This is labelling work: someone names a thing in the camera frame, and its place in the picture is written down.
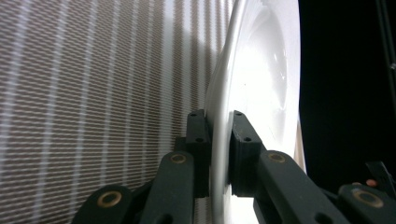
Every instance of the white plate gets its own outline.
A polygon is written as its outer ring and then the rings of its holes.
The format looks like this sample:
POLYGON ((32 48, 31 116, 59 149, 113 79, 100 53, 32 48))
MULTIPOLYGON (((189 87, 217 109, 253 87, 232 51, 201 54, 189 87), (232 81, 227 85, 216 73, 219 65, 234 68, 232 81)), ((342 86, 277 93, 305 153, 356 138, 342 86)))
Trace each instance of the white plate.
POLYGON ((210 192, 214 223, 231 223, 226 183, 233 111, 247 115, 268 149, 293 157, 299 87, 297 0, 235 1, 205 101, 213 130, 210 192))

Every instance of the black background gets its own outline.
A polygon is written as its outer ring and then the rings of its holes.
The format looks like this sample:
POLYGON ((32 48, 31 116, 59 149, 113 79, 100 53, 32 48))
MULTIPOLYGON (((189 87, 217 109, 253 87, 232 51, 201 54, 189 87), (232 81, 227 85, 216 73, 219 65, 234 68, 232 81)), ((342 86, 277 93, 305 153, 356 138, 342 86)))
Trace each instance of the black background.
POLYGON ((396 175, 396 119, 375 1, 301 0, 300 20, 308 175, 332 192, 370 178, 367 161, 383 161, 396 175))

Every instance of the gray striped surface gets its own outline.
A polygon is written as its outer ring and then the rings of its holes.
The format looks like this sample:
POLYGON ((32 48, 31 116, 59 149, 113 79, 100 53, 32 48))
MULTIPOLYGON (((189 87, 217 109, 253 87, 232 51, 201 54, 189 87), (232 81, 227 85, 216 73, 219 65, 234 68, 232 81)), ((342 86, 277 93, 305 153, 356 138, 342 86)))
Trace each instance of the gray striped surface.
POLYGON ((204 107, 232 6, 0 1, 0 223, 68 223, 100 187, 153 178, 204 107))

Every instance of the white dish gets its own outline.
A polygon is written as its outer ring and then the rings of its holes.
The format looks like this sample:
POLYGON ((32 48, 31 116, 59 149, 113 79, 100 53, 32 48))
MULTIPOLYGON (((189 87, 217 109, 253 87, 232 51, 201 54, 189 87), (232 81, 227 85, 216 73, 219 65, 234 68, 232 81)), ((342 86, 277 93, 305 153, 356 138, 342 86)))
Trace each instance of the white dish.
POLYGON ((247 115, 268 149, 293 157, 299 87, 297 0, 235 1, 205 101, 205 115, 213 130, 210 192, 214 223, 231 223, 226 183, 233 111, 247 115))

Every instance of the striped fabric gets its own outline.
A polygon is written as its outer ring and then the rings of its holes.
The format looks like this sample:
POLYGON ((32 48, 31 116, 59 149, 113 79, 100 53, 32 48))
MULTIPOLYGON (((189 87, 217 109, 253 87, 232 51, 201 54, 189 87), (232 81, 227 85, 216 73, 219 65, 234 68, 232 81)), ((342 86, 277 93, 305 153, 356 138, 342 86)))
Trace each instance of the striped fabric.
POLYGON ((0 1, 0 223, 69 223, 100 187, 153 178, 204 107, 232 6, 0 1))

